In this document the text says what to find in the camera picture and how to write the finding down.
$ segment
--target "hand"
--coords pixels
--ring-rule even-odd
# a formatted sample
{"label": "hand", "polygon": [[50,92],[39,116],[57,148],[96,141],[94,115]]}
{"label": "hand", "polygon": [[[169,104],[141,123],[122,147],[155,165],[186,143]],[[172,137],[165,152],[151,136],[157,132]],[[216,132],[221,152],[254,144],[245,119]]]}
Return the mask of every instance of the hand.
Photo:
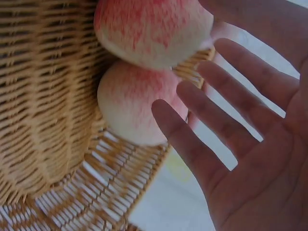
{"label": "hand", "polygon": [[183,102],[237,158],[237,167],[229,171],[164,101],[153,103],[153,115],[197,178],[218,231],[306,231],[308,10],[284,0],[202,3],[214,15],[268,43],[301,72],[299,82],[230,40],[220,39],[215,44],[222,57],[286,116],[270,110],[216,64],[200,65],[207,83],[262,135],[264,140],[259,142],[202,91],[189,82],[180,83],[177,93]]}

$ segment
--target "wicker basket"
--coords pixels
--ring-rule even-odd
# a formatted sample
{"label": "wicker basket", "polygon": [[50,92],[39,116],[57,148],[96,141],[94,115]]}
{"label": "wicker basket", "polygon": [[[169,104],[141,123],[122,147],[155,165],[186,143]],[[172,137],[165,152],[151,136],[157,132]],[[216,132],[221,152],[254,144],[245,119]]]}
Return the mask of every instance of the wicker basket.
{"label": "wicker basket", "polygon": [[[112,134],[96,102],[116,58],[97,0],[0,1],[0,230],[122,230],[170,146]],[[174,68],[201,87],[200,51]]]}

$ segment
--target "finger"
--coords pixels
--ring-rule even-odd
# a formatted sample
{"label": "finger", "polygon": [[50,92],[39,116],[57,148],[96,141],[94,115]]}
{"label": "finger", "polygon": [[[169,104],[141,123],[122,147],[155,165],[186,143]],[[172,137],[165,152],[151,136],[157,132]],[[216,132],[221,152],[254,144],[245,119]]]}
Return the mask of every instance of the finger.
{"label": "finger", "polygon": [[178,85],[184,104],[232,151],[237,159],[245,156],[259,142],[239,122],[230,117],[190,82]]}
{"label": "finger", "polygon": [[[204,81],[203,85],[201,87],[201,90],[206,93],[207,90],[207,83]],[[192,112],[188,113],[188,125],[192,130],[195,130],[195,128],[197,127],[197,124],[199,122],[199,119],[196,117],[196,115]]]}
{"label": "finger", "polygon": [[306,109],[308,117],[308,62],[304,65],[300,78],[301,99]]}
{"label": "finger", "polygon": [[228,169],[165,101],[157,100],[152,112],[161,131],[196,176],[204,193],[211,193]]}
{"label": "finger", "polygon": [[198,71],[262,137],[277,121],[281,120],[279,115],[217,64],[202,63]]}
{"label": "finger", "polygon": [[247,30],[300,71],[308,58],[308,9],[286,0],[199,0],[213,15]]}
{"label": "finger", "polygon": [[266,98],[286,111],[298,91],[296,78],[286,75],[228,39],[220,39],[215,47],[225,60],[243,74]]}

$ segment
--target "white floor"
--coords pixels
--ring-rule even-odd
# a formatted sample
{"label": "white floor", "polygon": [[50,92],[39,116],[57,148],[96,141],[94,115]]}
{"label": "white floor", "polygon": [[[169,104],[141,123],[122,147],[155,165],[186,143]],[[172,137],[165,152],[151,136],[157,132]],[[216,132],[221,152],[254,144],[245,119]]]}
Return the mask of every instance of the white floor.
{"label": "white floor", "polygon": [[[293,2],[308,7],[308,0],[293,0]],[[243,32],[237,41],[277,69],[297,78],[299,77],[298,73],[286,60],[251,35]],[[247,80],[224,60],[220,60],[219,63],[252,92],[255,92],[255,89]],[[258,137],[258,134],[215,91],[211,92],[211,98]],[[273,110],[283,115],[283,112],[277,106],[266,100],[265,102]],[[236,160],[230,151],[221,145],[217,137],[206,126],[200,124],[196,129],[196,134],[218,154],[226,166],[233,168],[236,165]],[[176,152],[172,152],[169,156],[149,191],[134,210],[130,221],[145,231],[215,230],[203,194],[195,178]]]}

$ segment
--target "peach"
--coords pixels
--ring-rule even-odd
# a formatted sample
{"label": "peach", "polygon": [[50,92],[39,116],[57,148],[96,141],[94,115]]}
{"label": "peach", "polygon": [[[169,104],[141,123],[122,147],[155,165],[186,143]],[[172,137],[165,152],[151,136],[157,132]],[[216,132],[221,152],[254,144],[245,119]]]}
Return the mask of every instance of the peach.
{"label": "peach", "polygon": [[129,63],[162,70],[186,60],[210,36],[213,15],[198,0],[100,0],[100,43]]}
{"label": "peach", "polygon": [[101,79],[97,98],[100,111],[115,135],[137,144],[156,146],[167,140],[151,111],[163,99],[185,119],[187,107],[176,94],[180,82],[170,69],[147,70],[118,61]]}

